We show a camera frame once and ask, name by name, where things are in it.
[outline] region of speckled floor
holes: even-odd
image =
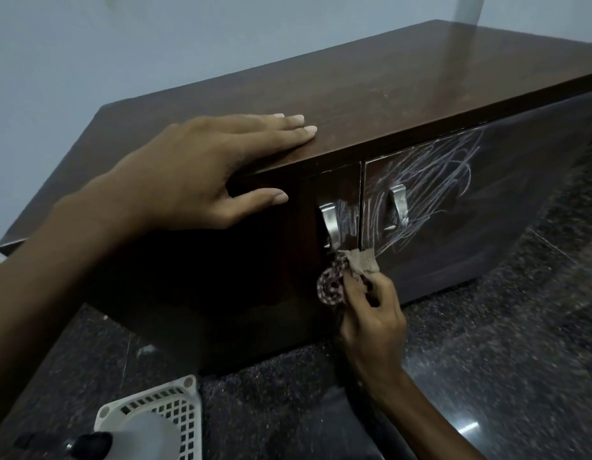
[[[592,148],[501,265],[405,313],[407,371],[488,458],[592,459]],[[88,431],[104,402],[189,372],[145,346],[81,309],[1,426],[0,458],[50,459],[8,446]],[[395,456],[341,367],[327,340],[202,381],[205,458],[375,458],[370,436]]]

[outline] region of drawer handle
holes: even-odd
[[[390,189],[392,192],[394,206],[398,212],[398,219],[402,227],[409,225],[409,207],[407,205],[407,188],[404,184],[398,184]]]
[[[338,220],[336,218],[336,205],[333,203],[326,203],[319,207],[322,210],[323,223],[326,225],[328,231],[329,242],[324,246],[331,250],[338,250],[341,246],[341,235],[338,232]]]

